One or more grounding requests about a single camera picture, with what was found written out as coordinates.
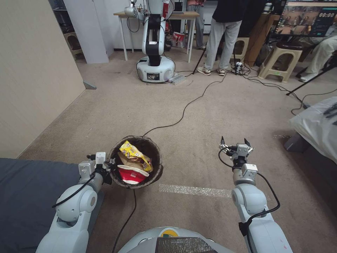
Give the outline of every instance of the beige stool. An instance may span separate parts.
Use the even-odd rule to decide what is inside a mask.
[[[71,36],[75,37],[78,40],[78,38],[76,36],[76,33],[71,32],[71,33],[66,33],[66,34],[63,34],[63,35],[64,35],[64,38],[66,39],[66,42],[67,42],[68,47],[70,49],[70,52],[72,53],[74,59],[76,60],[76,55],[79,54],[79,53],[83,53],[83,51],[82,51],[82,49],[73,50],[73,47],[70,45],[69,40],[68,40],[68,38],[71,37]]]
[[[282,82],[287,83],[288,79],[294,70],[301,54],[303,47],[299,43],[287,43],[278,42],[273,50],[269,53],[260,67],[258,78],[265,79],[268,75],[281,76]],[[288,54],[292,56],[285,64],[283,64],[282,70],[273,69],[275,62],[281,55]]]
[[[238,41],[243,41],[243,48],[242,48],[242,52],[241,54],[235,54],[235,58],[239,59],[240,62],[243,62],[243,60],[245,59],[245,55],[247,52],[247,48],[248,48],[248,43],[249,43],[249,38],[237,38],[235,44]]]

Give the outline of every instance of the floor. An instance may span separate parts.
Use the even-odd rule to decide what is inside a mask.
[[[177,71],[188,71],[194,69],[201,51],[193,50],[190,64],[182,49],[174,48],[166,55],[175,60]],[[135,63],[142,56],[141,52],[128,52],[129,61],[125,61],[123,52],[114,52],[107,64],[79,61],[83,79],[95,84],[97,90],[84,91],[20,158],[76,163],[85,160],[87,154],[109,152],[127,135],[142,135],[153,127],[176,122],[188,102],[200,96],[209,83],[222,79],[216,73],[208,77],[198,73],[176,86],[143,83],[135,72]],[[281,84],[272,79],[266,82]],[[300,89],[297,95],[303,98],[309,93],[328,92],[336,88],[336,83],[333,70]],[[292,89],[299,84],[292,77],[281,85]],[[313,104],[333,95],[337,92],[308,96],[305,101]],[[290,110],[297,107],[296,99],[276,88],[227,74],[223,82],[212,84],[204,97],[190,104],[179,124],[149,133],[161,149],[164,173],[156,183],[136,191],[137,210],[117,249],[140,231],[177,226],[197,231],[235,252],[247,252],[238,229],[239,215],[230,198],[160,191],[161,184],[232,189],[232,171],[217,157],[223,136],[228,144],[247,138],[255,147],[250,162],[269,179],[281,202],[273,217],[292,250],[335,252],[336,217],[322,200],[324,193],[307,177],[313,168],[301,154],[283,148],[293,134],[288,124]],[[276,205],[262,179],[257,179],[257,186],[270,199],[269,207]],[[130,190],[103,185],[103,191],[105,200],[88,253],[111,252],[134,205]]]

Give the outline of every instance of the trash can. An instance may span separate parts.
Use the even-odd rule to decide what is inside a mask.
[[[129,141],[130,144],[134,145],[140,152],[152,159],[153,171],[149,173],[150,175],[139,184],[125,183],[121,178],[119,170],[117,169],[117,165],[123,164],[117,153],[120,152],[119,148],[125,141]],[[160,150],[158,146],[148,137],[126,136],[111,149],[108,159],[115,159],[116,162],[115,168],[112,168],[110,172],[112,181],[127,189],[139,189],[148,186],[160,179],[163,173]]]

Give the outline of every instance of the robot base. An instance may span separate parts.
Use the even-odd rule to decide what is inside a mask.
[[[174,62],[165,56],[161,57],[159,66],[150,66],[148,56],[141,58],[136,65],[139,79],[144,82],[162,83],[174,76]]]

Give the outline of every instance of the tape strip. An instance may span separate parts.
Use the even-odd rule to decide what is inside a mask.
[[[202,195],[211,197],[232,197],[232,190],[226,189],[214,189],[214,188],[201,188],[192,186],[177,186],[172,184],[159,184],[160,192],[167,193],[181,193],[181,194],[191,194],[191,195]]]

